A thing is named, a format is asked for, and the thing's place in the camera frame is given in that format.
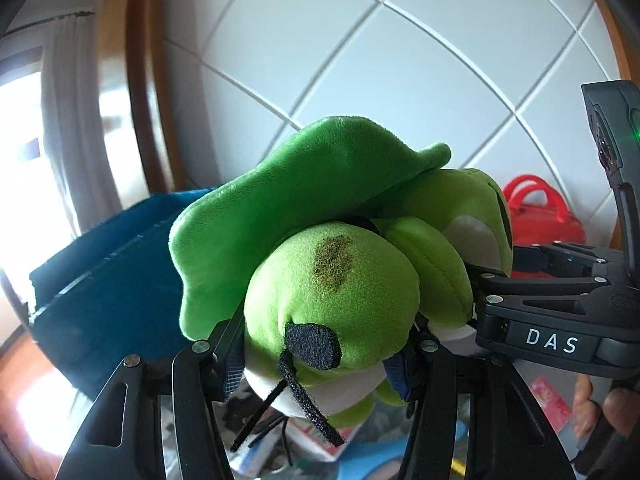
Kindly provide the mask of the person right hand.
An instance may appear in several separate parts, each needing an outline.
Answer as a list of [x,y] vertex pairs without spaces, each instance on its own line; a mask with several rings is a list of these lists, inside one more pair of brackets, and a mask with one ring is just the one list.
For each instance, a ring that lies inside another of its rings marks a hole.
[[591,400],[593,386],[587,375],[576,376],[573,399],[573,431],[582,439],[593,430],[598,418],[603,415],[616,432],[629,437],[639,420],[640,396],[624,388],[612,389],[601,405]]

